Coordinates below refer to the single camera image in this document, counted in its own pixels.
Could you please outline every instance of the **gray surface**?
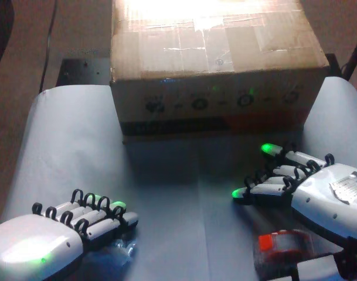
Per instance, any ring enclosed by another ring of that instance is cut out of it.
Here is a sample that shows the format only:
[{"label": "gray surface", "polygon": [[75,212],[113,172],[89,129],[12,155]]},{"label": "gray surface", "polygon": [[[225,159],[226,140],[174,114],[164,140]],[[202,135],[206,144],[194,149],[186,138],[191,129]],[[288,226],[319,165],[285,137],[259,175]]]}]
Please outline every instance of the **gray surface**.
[{"label": "gray surface", "polygon": [[[231,192],[263,167],[261,144],[287,139],[305,153],[331,152],[357,167],[355,89],[326,79],[303,134],[124,146],[108,87],[54,88],[31,109],[2,220],[29,213],[36,201],[68,201],[80,188],[124,201],[140,215],[138,253],[124,280],[257,280],[253,237],[297,225],[288,211],[234,206]],[[331,247],[317,241],[323,251]],[[109,251],[90,254],[70,280],[113,279],[112,261]]]}]

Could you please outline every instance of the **floor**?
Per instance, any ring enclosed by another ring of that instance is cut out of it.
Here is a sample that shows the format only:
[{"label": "floor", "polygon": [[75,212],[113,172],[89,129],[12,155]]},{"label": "floor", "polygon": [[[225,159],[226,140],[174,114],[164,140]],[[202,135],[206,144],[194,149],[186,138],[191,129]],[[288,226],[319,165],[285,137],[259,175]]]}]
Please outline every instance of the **floor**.
[{"label": "floor", "polygon": [[[357,0],[301,0],[326,53],[346,63],[357,43]],[[29,108],[39,91],[53,0],[14,0],[15,21],[0,63],[0,216]],[[56,84],[64,57],[108,57],[111,0],[59,0],[44,88]],[[351,83],[357,89],[357,69]]]}]

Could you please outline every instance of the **box top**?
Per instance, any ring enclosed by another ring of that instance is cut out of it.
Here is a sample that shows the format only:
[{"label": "box top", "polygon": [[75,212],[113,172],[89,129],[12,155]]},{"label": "box top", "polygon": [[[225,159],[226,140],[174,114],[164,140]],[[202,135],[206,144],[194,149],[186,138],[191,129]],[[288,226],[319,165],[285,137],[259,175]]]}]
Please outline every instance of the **box top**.
[{"label": "box top", "polygon": [[113,0],[112,20],[113,81],[328,66],[299,0]]}]

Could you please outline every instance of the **black pole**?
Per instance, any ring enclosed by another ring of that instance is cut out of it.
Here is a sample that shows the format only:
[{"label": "black pole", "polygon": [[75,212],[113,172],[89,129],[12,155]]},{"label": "black pole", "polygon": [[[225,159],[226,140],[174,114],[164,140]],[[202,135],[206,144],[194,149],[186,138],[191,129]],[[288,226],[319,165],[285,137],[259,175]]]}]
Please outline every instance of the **black pole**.
[{"label": "black pole", "polygon": [[345,67],[342,77],[344,79],[346,79],[347,81],[349,81],[350,77],[352,77],[352,74],[353,74],[356,66],[357,66],[357,45],[354,49],[354,52],[353,52],[351,58],[349,59],[349,62],[346,64],[346,67]]}]

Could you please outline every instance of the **white robotic hand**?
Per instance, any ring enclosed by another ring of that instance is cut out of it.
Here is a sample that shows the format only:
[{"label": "white robotic hand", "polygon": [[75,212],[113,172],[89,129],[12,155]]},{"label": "white robotic hand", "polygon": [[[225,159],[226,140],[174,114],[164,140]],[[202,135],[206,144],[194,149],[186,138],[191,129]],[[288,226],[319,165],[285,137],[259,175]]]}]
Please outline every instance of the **white robotic hand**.
[{"label": "white robotic hand", "polygon": [[33,214],[0,224],[0,280],[61,279],[83,255],[107,245],[138,224],[122,202],[75,190],[70,202],[49,207],[35,203]]},{"label": "white robotic hand", "polygon": [[331,255],[337,276],[356,279],[357,169],[335,163],[331,154],[323,161],[297,152],[292,144],[281,147],[267,143],[261,150],[273,159],[273,166],[267,164],[255,178],[245,178],[245,187],[232,193],[234,201],[242,205],[291,206],[299,222],[344,248]]}]

